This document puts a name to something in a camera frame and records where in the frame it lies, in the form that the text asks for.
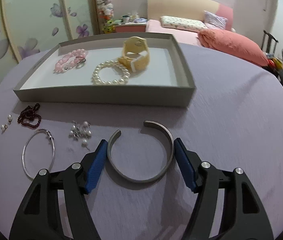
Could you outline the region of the pearl stud earring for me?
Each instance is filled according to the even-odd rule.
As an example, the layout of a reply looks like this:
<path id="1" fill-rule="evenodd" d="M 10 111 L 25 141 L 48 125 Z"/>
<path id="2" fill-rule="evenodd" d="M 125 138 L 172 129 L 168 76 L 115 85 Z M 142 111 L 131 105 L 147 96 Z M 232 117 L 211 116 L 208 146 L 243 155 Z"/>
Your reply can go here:
<path id="1" fill-rule="evenodd" d="M 8 128 L 8 125 L 7 124 L 3 124 L 1 125 L 1 132 L 4 133 Z"/>
<path id="2" fill-rule="evenodd" d="M 9 116 L 7 117 L 7 120 L 8 120 L 8 124 L 11 124 L 11 123 L 12 123 L 12 120 L 13 120 L 12 115 L 9 115 Z"/>

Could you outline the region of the purple table cloth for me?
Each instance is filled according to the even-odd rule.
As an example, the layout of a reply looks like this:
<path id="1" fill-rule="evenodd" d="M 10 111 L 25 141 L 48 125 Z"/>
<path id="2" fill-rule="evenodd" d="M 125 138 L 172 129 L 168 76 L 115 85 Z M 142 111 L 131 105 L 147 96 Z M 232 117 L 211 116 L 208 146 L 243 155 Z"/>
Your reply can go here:
<path id="1" fill-rule="evenodd" d="M 54 171 L 80 161 L 102 139 L 122 132 L 112 156 L 129 177 L 146 179 L 165 164 L 169 148 L 153 120 L 179 137 L 187 149 L 216 168 L 240 167 L 267 211 L 274 236 L 283 232 L 283 87 L 269 72 L 235 57 L 182 44 L 196 83 L 188 108 L 44 103 L 41 127 L 55 140 Z M 42 57 L 24 59 L 0 84 L 0 128 L 25 103 L 14 87 Z M 68 137 L 72 122 L 91 124 L 88 149 Z M 30 186 L 22 169 L 22 150 L 33 130 L 14 121 L 0 129 L 0 231 L 8 236 L 17 209 Z M 196 196 L 184 184 L 176 163 L 154 184 L 132 184 L 106 165 L 98 186 L 86 198 L 102 239 L 180 239 Z"/>

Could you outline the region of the plush toy tower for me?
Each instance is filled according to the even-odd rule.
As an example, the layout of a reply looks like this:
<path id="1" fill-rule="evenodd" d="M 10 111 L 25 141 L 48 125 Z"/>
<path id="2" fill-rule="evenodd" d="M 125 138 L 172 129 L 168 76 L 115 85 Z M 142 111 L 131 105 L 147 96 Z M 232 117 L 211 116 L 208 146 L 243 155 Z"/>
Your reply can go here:
<path id="1" fill-rule="evenodd" d="M 97 20 L 101 34 L 114 31 L 114 5 L 112 0 L 96 0 Z"/>

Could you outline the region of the floral white pillow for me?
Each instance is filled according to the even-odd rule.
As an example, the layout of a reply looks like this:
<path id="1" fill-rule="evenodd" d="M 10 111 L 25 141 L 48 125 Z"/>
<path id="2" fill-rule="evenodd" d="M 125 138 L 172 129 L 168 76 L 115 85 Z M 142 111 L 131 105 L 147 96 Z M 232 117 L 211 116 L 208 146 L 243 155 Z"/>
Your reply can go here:
<path id="1" fill-rule="evenodd" d="M 161 16 L 160 23 L 163 28 L 185 30 L 195 33 L 207 29 L 207 26 L 202 21 L 181 17 Z"/>

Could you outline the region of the pearl earring cluster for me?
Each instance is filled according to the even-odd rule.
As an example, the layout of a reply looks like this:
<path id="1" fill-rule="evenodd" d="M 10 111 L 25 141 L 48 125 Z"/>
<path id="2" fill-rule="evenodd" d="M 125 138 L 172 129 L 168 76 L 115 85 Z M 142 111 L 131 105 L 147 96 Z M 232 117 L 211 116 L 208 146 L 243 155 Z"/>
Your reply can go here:
<path id="1" fill-rule="evenodd" d="M 90 122 L 84 121 L 82 123 L 78 123 L 73 121 L 68 137 L 75 141 L 79 141 L 82 147 L 89 150 L 88 141 L 92 137 Z"/>

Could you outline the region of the pink beige nightstand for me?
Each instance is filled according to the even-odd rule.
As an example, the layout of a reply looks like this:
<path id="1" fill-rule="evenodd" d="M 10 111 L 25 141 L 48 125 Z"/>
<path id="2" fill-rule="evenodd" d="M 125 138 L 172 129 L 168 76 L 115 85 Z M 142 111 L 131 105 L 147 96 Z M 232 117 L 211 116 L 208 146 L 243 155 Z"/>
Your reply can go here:
<path id="1" fill-rule="evenodd" d="M 146 31 L 147 23 L 122 23 L 115 26 L 116 33 L 139 33 Z"/>

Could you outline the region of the beige pink headboard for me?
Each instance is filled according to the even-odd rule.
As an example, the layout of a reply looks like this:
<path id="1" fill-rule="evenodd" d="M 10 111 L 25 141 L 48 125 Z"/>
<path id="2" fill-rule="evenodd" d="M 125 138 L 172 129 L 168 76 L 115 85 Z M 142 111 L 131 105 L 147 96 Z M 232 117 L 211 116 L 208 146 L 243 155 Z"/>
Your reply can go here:
<path id="1" fill-rule="evenodd" d="M 162 16 L 204 20 L 208 11 L 226 18 L 226 29 L 233 27 L 233 9 L 213 0 L 147 0 L 147 17 L 149 20 L 160 20 Z"/>

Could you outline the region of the white mug on nightstand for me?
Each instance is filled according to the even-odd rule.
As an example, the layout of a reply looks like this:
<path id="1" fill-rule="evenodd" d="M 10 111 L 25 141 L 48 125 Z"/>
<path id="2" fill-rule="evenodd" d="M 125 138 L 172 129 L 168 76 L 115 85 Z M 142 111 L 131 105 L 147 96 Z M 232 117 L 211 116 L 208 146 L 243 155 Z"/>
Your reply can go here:
<path id="1" fill-rule="evenodd" d="M 130 16 L 129 15 L 124 15 L 122 16 L 122 24 L 127 24 L 130 21 Z"/>

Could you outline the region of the thin silver bangle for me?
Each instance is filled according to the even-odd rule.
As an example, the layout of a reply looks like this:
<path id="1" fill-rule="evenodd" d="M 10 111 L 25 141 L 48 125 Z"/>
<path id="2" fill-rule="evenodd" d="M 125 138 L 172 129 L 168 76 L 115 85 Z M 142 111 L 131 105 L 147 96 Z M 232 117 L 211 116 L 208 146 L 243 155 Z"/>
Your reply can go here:
<path id="1" fill-rule="evenodd" d="M 43 128 L 35 130 L 22 150 L 22 169 L 25 176 L 32 181 L 40 170 L 51 171 L 55 157 L 56 146 L 52 133 Z"/>

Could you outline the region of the dark wooden chair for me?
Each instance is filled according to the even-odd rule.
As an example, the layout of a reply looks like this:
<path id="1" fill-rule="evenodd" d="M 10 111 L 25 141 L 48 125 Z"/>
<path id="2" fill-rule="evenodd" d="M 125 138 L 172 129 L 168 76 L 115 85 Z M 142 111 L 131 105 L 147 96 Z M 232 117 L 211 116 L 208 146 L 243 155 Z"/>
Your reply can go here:
<path id="1" fill-rule="evenodd" d="M 279 43 L 279 41 L 269 32 L 266 30 L 263 31 L 263 38 L 262 38 L 262 44 L 261 44 L 261 50 L 266 52 L 267 54 L 274 54 L 276 51 L 276 46 Z"/>

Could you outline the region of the grey shallow tray box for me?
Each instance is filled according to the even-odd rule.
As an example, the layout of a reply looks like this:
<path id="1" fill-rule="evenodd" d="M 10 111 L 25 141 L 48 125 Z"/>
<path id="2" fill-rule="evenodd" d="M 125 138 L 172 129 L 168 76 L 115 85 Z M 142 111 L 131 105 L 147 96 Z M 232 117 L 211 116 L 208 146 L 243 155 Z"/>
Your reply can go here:
<path id="1" fill-rule="evenodd" d="M 133 73 L 118 61 L 123 43 L 146 39 L 150 62 Z M 171 34 L 117 33 L 59 43 L 14 88 L 21 101 L 186 107 L 196 90 Z"/>

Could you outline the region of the cream yellow wristwatch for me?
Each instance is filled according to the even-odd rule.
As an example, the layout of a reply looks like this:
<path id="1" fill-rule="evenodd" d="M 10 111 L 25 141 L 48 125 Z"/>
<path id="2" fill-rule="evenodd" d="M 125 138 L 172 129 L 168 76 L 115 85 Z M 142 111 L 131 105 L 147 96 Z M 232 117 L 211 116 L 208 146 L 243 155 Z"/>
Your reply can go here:
<path id="1" fill-rule="evenodd" d="M 147 41 L 138 36 L 132 36 L 123 43 L 122 55 L 118 61 L 133 73 L 143 71 L 150 62 L 150 52 Z"/>

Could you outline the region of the folded coral duvet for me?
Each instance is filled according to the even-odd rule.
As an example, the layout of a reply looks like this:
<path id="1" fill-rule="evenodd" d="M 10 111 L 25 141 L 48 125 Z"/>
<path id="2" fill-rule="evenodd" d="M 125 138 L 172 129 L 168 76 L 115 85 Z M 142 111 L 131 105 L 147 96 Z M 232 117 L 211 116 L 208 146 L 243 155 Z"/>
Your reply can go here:
<path id="1" fill-rule="evenodd" d="M 257 43 L 249 38 L 220 29 L 203 29 L 198 39 L 205 48 L 241 58 L 260 67 L 268 65 L 268 59 Z"/>

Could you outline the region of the bed with pink sheet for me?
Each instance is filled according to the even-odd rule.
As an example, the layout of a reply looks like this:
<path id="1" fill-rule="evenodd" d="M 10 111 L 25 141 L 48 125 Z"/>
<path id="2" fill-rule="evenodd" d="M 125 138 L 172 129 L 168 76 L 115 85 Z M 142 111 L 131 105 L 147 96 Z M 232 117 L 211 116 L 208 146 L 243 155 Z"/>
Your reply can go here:
<path id="1" fill-rule="evenodd" d="M 160 21 L 157 20 L 149 20 L 146 24 L 146 32 L 149 33 L 164 33 L 171 34 L 175 37 L 177 42 L 190 44 L 193 46 L 201 47 L 201 43 L 198 39 L 198 34 L 191 31 L 171 29 L 171 28 L 163 28 L 161 26 Z"/>

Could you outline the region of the floral sliding wardrobe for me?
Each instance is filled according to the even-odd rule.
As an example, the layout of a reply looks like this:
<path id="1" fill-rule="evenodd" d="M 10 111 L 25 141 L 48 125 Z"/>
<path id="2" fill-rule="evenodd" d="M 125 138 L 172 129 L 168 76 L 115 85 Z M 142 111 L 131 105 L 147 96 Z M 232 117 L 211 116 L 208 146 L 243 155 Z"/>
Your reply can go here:
<path id="1" fill-rule="evenodd" d="M 24 58 L 96 33 L 94 0 L 0 0 L 0 83 Z"/>

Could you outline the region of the small lilac pillow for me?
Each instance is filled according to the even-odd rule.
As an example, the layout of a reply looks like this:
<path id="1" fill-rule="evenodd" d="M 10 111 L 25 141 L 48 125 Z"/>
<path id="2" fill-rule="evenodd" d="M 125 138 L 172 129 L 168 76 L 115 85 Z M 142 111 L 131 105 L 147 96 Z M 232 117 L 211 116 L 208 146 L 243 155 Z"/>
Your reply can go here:
<path id="1" fill-rule="evenodd" d="M 209 29 L 222 29 L 225 30 L 227 27 L 228 19 L 217 16 L 211 12 L 204 11 L 204 24 Z"/>

